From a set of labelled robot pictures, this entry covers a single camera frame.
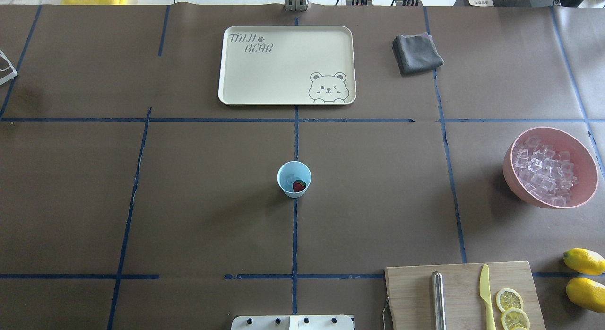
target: brown table surface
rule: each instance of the brown table surface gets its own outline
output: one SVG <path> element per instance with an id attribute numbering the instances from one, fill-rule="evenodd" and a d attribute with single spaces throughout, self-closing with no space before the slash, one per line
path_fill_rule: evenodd
<path id="1" fill-rule="evenodd" d="M 602 326 L 566 298 L 562 253 L 605 254 L 603 177 L 587 205 L 541 209 L 501 164 L 538 125 L 605 151 L 605 11 L 282 10 L 0 7 L 19 71 L 0 87 L 0 328 L 345 313 L 373 330 L 386 266 L 485 261 L 529 261 L 548 329 Z M 352 30 L 355 102 L 218 101 L 223 31 L 293 24 Z M 391 41 L 424 31 L 445 65 L 403 78 Z M 313 173 L 298 201 L 275 182 L 295 158 Z"/>

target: silver cylindrical handle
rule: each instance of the silver cylindrical handle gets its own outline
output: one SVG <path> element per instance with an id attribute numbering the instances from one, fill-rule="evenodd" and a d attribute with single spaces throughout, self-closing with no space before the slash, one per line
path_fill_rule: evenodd
<path id="1" fill-rule="evenodd" d="M 433 272 L 432 279 L 432 301 L 435 306 L 435 329 L 445 330 L 445 298 L 443 297 L 443 274 Z"/>

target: lemon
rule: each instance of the lemon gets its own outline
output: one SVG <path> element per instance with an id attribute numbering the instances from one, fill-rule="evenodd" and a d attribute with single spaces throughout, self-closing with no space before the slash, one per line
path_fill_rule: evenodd
<path id="1" fill-rule="evenodd" d="M 502 313 L 502 326 L 505 330 L 512 330 L 517 326 L 529 329 L 529 318 L 525 311 L 518 308 L 508 308 Z"/>
<path id="2" fill-rule="evenodd" d="M 572 248 L 563 253 L 563 261 L 570 269 L 598 276 L 605 272 L 605 259 L 595 251 Z"/>
<path id="3" fill-rule="evenodd" d="M 498 306 L 501 312 L 504 312 L 509 308 L 517 308 L 523 310 L 523 298 L 514 289 L 505 287 L 495 294 L 495 304 Z"/>
<path id="4" fill-rule="evenodd" d="M 565 291 L 573 304 L 597 313 L 605 313 L 605 285 L 577 277 L 569 281 Z"/>

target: red strawberry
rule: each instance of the red strawberry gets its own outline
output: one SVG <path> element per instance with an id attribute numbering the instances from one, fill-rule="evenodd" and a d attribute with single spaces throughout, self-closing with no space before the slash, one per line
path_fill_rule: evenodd
<path id="1" fill-rule="evenodd" d="M 304 181 L 296 180 L 296 181 L 294 181 L 294 183 L 292 183 L 292 190 L 294 190 L 294 193 L 298 193 L 298 192 L 304 190 L 304 188 L 306 186 L 307 186 L 307 184 L 304 183 Z"/>

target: bear drawing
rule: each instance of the bear drawing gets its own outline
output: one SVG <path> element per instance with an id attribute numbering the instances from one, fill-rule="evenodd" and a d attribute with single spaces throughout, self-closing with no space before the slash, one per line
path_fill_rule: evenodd
<path id="1" fill-rule="evenodd" d="M 344 84 L 345 80 L 344 73 L 336 73 L 334 76 L 313 73 L 311 74 L 309 97 L 313 99 L 314 103 L 344 103 L 344 100 L 348 97 L 348 89 Z"/>

